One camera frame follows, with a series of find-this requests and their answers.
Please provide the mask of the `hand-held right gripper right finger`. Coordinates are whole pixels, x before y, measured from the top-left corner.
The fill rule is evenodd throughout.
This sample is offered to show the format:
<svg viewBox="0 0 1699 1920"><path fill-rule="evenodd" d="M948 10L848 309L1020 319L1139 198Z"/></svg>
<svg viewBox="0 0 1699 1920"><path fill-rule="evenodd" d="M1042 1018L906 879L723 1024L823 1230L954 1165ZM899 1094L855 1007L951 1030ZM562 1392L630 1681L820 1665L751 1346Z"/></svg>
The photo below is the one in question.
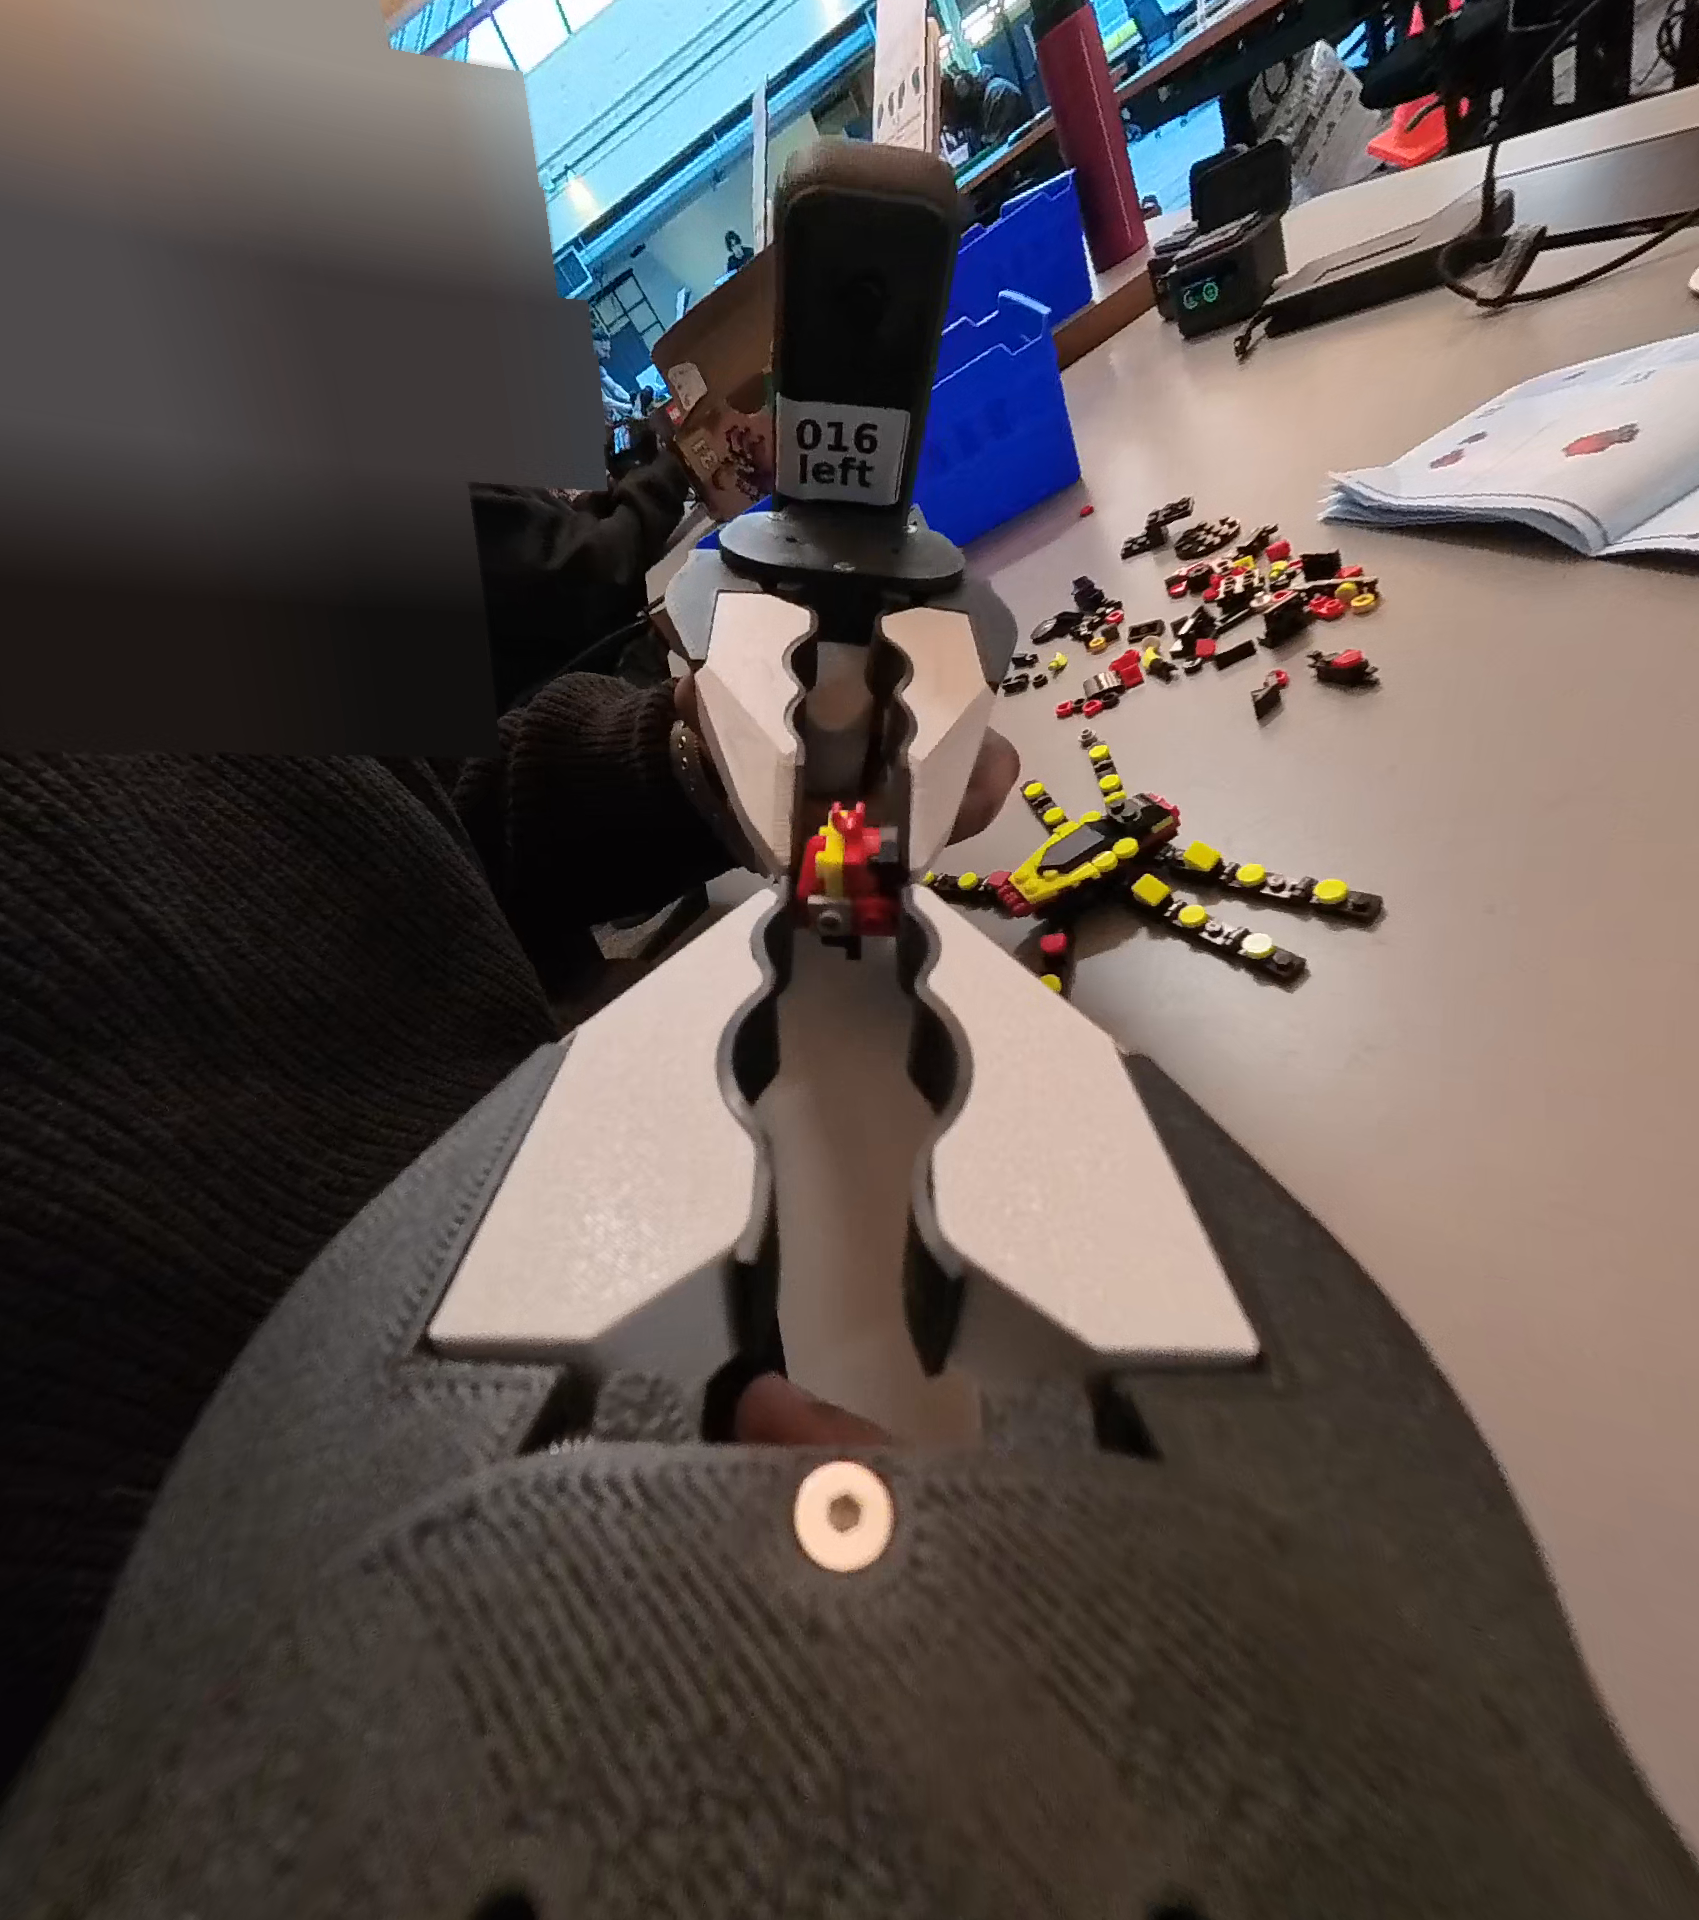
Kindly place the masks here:
<svg viewBox="0 0 1699 1920"><path fill-rule="evenodd" d="M1144 1060L915 883L906 1320L928 1375L1235 1372L1261 1340L1144 1095Z"/></svg>

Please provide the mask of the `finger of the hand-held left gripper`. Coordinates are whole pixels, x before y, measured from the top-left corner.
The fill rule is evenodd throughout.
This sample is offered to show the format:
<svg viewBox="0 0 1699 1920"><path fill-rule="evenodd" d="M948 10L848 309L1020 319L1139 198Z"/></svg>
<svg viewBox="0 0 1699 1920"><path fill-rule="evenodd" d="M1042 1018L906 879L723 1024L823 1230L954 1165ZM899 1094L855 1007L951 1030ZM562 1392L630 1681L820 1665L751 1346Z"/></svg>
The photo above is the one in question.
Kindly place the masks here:
<svg viewBox="0 0 1699 1920"><path fill-rule="evenodd" d="M712 644L694 676L703 736L758 867L788 875L806 763L797 705L806 683L797 650L809 609L765 592L723 589Z"/></svg>
<svg viewBox="0 0 1699 1920"><path fill-rule="evenodd" d="M935 867L991 728L978 631L967 612L907 606L883 612L871 650L871 802L903 831L907 875Z"/></svg>

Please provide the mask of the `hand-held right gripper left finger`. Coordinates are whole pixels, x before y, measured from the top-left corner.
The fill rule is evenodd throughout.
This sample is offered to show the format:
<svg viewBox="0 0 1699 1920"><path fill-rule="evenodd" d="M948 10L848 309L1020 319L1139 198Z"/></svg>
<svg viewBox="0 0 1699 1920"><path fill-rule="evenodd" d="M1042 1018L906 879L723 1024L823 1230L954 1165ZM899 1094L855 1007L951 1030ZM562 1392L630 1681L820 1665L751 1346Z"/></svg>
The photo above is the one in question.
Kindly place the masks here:
<svg viewBox="0 0 1699 1920"><path fill-rule="evenodd" d="M455 1361L717 1376L780 1353L771 1160L788 960L758 891L561 1043L430 1321Z"/></svg>

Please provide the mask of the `red yellow lego assembly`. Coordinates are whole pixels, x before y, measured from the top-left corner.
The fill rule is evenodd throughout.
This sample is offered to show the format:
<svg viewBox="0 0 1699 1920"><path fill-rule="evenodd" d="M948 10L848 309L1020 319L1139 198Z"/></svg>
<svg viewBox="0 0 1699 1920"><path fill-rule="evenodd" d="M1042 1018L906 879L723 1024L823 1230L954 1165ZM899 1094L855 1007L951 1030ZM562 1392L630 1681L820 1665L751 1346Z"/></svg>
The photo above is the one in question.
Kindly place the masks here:
<svg viewBox="0 0 1699 1920"><path fill-rule="evenodd" d="M868 801L836 801L803 847L796 910L823 947L858 960L871 940L897 936L906 881L903 831Z"/></svg>

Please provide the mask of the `black yellow lego spider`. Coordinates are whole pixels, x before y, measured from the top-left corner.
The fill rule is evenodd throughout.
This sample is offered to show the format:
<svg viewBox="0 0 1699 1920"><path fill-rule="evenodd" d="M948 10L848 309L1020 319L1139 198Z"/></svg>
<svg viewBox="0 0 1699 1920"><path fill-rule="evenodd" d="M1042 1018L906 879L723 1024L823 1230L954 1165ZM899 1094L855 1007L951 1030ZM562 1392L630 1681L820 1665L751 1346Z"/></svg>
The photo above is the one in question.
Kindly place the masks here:
<svg viewBox="0 0 1699 1920"><path fill-rule="evenodd" d="M1045 780L1026 780L1020 796L1042 827L1032 853L1006 869L920 875L942 905L1019 921L1016 954L1054 995L1073 995L1080 925L1115 908L1283 989L1303 982L1309 960L1280 936L1229 918L1219 899L1280 905L1358 928L1386 917L1378 894L1341 875L1280 873L1183 838L1181 809L1155 791L1131 791L1097 730L1083 733L1083 747L1100 782L1100 805L1075 815Z"/></svg>

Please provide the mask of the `pile of lego pieces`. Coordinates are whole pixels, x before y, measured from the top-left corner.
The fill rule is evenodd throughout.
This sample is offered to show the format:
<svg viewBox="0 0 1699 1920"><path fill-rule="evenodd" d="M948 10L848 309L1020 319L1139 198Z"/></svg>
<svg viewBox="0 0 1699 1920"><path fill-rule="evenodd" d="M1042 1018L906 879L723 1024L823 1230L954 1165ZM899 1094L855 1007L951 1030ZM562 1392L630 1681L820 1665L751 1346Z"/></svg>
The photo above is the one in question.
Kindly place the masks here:
<svg viewBox="0 0 1699 1920"><path fill-rule="evenodd" d="M1059 722L1100 722L1149 691L1239 691L1267 730L1300 683L1374 691L1380 664L1358 628L1383 583L1341 547L1293 541L1280 522L1155 506L1120 546L1120 570L1083 570L1009 650L1000 695L1048 698Z"/></svg>

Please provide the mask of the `lego instruction booklet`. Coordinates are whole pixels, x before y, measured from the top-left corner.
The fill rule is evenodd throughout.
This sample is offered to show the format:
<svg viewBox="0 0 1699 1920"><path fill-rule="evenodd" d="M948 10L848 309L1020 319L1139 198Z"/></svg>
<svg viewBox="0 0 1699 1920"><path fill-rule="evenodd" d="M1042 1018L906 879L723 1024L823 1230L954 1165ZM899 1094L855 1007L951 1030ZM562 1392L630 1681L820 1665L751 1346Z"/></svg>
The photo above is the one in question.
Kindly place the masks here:
<svg viewBox="0 0 1699 1920"><path fill-rule="evenodd" d="M1593 560L1699 560L1699 331L1531 377L1389 463L1338 473L1319 515L1519 525Z"/></svg>

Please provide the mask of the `cardboard lego box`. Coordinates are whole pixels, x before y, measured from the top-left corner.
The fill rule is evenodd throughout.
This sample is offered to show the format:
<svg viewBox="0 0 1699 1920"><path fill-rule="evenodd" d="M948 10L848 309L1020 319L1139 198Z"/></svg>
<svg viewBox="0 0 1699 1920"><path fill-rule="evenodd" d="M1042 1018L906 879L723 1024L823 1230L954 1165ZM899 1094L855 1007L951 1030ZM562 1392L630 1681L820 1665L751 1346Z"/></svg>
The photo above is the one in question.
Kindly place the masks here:
<svg viewBox="0 0 1699 1920"><path fill-rule="evenodd" d="M758 258L688 308L652 348L671 392L677 457L717 522L775 490L775 315L775 269Z"/></svg>

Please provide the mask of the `metal mesh wristwatch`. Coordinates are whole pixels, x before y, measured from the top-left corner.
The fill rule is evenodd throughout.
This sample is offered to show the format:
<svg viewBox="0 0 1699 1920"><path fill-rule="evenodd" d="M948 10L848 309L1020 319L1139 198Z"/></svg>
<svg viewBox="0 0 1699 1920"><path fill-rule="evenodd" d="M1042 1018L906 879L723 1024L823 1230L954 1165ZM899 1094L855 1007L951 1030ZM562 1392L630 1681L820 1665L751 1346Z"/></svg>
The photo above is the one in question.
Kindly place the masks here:
<svg viewBox="0 0 1699 1920"><path fill-rule="evenodd" d="M732 849L732 811L720 780L712 773L712 763L703 753L699 730L677 718L671 725L671 770L685 801L696 809L696 818L706 823L709 834Z"/></svg>

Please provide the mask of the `blue plastic bin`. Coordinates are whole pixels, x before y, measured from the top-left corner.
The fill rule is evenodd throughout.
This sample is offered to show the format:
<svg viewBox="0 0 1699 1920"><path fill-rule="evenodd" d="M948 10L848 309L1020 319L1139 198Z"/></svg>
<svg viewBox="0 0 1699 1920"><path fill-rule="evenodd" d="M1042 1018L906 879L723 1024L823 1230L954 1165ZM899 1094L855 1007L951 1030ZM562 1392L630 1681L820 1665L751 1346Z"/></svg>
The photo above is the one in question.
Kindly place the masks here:
<svg viewBox="0 0 1699 1920"><path fill-rule="evenodd" d="M942 332L915 503L959 547L1080 485L1049 308L1004 290Z"/></svg>
<svg viewBox="0 0 1699 1920"><path fill-rule="evenodd" d="M1048 308L1054 331L1093 303L1073 171L1016 195L991 224L962 232L946 325L990 319L1004 292Z"/></svg>

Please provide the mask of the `wooden sign board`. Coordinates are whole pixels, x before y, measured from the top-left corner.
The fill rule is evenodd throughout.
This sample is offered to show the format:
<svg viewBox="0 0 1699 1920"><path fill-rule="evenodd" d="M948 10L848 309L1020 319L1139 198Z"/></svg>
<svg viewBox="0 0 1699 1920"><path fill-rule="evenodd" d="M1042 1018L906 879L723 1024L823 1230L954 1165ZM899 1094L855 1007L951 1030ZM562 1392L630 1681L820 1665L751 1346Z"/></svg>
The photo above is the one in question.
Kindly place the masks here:
<svg viewBox="0 0 1699 1920"><path fill-rule="evenodd" d="M936 2L872 5L871 138L939 155L942 18Z"/></svg>

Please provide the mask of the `red bottle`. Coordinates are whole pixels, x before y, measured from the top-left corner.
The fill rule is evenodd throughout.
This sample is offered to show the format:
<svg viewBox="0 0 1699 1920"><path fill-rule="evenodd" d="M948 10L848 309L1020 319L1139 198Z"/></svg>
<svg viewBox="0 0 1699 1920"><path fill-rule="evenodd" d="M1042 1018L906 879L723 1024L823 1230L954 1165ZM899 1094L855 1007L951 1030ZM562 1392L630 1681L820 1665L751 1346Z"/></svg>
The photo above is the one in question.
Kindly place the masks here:
<svg viewBox="0 0 1699 1920"><path fill-rule="evenodd" d="M1149 250L1120 95L1091 2L1032 2L1032 44L1097 273Z"/></svg>

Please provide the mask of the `black charger case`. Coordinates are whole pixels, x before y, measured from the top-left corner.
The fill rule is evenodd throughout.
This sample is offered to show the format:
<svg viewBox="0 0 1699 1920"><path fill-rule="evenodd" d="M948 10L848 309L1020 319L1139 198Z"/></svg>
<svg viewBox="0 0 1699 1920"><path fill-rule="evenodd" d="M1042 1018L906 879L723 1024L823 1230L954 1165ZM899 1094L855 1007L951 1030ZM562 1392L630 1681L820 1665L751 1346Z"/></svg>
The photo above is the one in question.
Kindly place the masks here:
<svg viewBox="0 0 1699 1920"><path fill-rule="evenodd" d="M1164 322L1186 340L1242 328L1289 273L1291 148L1226 144L1189 173L1189 221L1152 245L1149 283Z"/></svg>

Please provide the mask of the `person's black knit sweater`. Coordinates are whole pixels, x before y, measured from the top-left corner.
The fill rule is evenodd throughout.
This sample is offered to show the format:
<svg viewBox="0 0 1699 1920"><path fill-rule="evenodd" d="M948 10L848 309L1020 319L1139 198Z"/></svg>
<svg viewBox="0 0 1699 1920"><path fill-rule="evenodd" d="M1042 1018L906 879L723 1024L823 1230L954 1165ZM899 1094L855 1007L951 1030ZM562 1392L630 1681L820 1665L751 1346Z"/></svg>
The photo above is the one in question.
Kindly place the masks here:
<svg viewBox="0 0 1699 1920"><path fill-rule="evenodd" d="M435 763L0 753L0 1801L249 1333L548 1031Z"/></svg>

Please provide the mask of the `black flat device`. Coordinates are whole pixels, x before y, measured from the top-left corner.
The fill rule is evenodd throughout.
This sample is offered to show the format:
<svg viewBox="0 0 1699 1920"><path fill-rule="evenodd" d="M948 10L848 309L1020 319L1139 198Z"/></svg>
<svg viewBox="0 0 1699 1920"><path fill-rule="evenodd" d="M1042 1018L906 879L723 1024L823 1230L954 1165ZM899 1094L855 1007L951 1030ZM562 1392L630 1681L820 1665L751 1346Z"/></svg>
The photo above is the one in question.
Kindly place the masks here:
<svg viewBox="0 0 1699 1920"><path fill-rule="evenodd" d="M1291 273L1239 332L1239 354L1309 325L1338 322L1431 290L1499 308L1528 274L1548 228L1516 221L1512 187L1486 206L1471 192L1435 215L1394 227Z"/></svg>

